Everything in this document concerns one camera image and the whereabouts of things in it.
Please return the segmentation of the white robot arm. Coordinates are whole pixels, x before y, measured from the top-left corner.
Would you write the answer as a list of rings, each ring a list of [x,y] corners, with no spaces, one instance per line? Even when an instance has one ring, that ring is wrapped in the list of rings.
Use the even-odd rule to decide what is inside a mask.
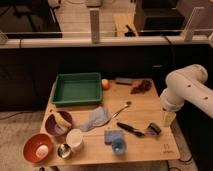
[[[166,88],[160,95],[164,127],[172,124],[186,101],[213,119],[213,90],[204,85],[207,79],[207,70],[199,64],[174,70],[166,76]]]

